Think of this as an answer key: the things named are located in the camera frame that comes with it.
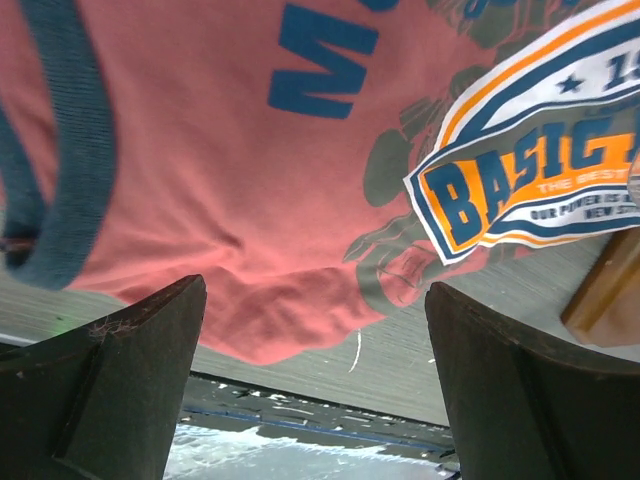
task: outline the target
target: pink t-shirt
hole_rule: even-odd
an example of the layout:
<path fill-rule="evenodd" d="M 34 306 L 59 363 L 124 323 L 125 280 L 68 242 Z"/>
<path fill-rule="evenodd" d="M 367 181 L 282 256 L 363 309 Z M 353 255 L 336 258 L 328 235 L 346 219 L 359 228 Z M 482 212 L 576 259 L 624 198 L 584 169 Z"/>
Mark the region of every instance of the pink t-shirt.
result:
<path fill-rule="evenodd" d="M 538 245 L 476 242 L 448 261 L 403 179 L 442 149 L 464 92 L 596 3 L 76 1 L 116 163 L 70 287 L 135 302 L 202 274 L 201 343 L 266 364 L 340 343 L 435 279 L 526 253 Z M 50 204 L 62 127 L 29 28 L 17 0 L 0 2 L 0 104 Z"/>

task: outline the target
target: orange and blue logo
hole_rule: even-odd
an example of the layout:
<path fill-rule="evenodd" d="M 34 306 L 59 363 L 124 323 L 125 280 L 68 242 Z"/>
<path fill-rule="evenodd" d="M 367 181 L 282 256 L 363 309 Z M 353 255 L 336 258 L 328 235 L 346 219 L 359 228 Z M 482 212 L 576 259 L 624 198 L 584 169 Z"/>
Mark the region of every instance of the orange and blue logo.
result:
<path fill-rule="evenodd" d="M 406 179 L 444 262 L 478 245 L 543 247 L 640 225 L 640 0 L 602 2 L 464 92 Z"/>

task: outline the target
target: blue line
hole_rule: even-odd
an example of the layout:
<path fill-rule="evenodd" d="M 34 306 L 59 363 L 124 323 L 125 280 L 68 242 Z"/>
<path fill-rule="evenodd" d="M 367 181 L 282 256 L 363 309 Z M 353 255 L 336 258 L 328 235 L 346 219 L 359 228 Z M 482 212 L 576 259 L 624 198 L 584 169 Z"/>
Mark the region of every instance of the blue line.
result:
<path fill-rule="evenodd" d="M 356 440 L 366 440 L 366 441 L 370 441 L 370 442 L 380 443 L 380 444 L 383 444 L 383 445 L 396 445 L 396 446 L 400 446 L 400 447 L 420 448 L 420 449 L 427 450 L 429 452 L 434 452 L 434 453 L 444 453 L 444 452 L 447 452 L 447 451 L 450 450 L 448 448 L 439 447 L 439 446 L 428 444 L 428 443 L 419 443 L 419 442 L 413 443 L 413 441 L 411 441 L 411 440 L 403 442 L 401 440 L 391 440 L 391 439 L 387 439 L 387 438 L 380 438 L 380 437 L 376 437 L 376 436 L 363 435 L 363 434 L 359 434 L 359 433 L 349 433 L 349 432 L 344 432 L 344 431 L 336 431 L 336 430 L 330 430 L 330 429 L 321 428 L 321 427 L 300 425 L 298 423 L 273 421 L 273 420 L 265 421 L 265 420 L 262 419 L 262 417 L 257 416 L 257 415 L 256 416 L 251 416 L 251 415 L 243 415 L 243 414 L 240 414 L 240 413 L 214 412 L 214 411 L 210 411 L 210 410 L 200 409 L 200 408 L 197 408 L 197 407 L 183 407 L 183 410 L 185 412 L 187 412 L 187 413 L 197 413 L 197 414 L 201 414 L 201 415 L 209 415 L 209 416 L 217 416 L 217 417 L 228 417 L 228 418 L 234 418 L 236 420 L 243 420 L 243 421 L 246 421 L 246 422 L 260 423 L 262 425 L 272 425 L 272 426 L 276 426 L 276 427 L 285 427 L 285 428 L 291 428 L 291 429 L 294 429 L 294 430 L 308 430 L 308 431 L 313 431 L 313 432 L 317 432 L 317 433 L 324 433 L 324 434 L 328 434 L 328 435 L 333 435 L 333 436 L 336 436 L 336 437 L 353 438 L 353 439 L 356 439 Z"/>

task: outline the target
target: t-shirt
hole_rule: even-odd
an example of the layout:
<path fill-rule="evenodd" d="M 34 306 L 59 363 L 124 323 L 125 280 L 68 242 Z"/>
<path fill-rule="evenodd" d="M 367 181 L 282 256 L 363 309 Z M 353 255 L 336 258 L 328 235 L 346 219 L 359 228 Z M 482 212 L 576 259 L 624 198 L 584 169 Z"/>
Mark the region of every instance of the t-shirt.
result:
<path fill-rule="evenodd" d="M 255 364 L 640 224 L 639 0 L 4 0 L 0 45 L 12 275 L 200 273 Z"/>

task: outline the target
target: white paint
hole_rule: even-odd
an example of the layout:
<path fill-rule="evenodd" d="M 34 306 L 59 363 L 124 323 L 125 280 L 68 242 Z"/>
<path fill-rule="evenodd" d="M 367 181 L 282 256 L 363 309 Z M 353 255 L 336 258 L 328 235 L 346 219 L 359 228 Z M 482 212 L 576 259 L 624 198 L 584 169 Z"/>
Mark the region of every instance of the white paint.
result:
<path fill-rule="evenodd" d="M 353 360 L 353 365 L 349 369 L 349 373 L 353 372 L 358 365 L 358 360 L 360 360 L 360 351 L 362 350 L 362 331 L 358 330 L 358 350 L 356 351 L 356 358 Z"/>
<path fill-rule="evenodd" d="M 164 479 L 366 480 L 378 472 L 383 476 L 375 478 L 439 478 L 437 464 L 381 455 L 385 448 L 328 447 L 287 437 L 271 439 L 260 436 L 259 427 L 222 432 L 178 425 Z"/>

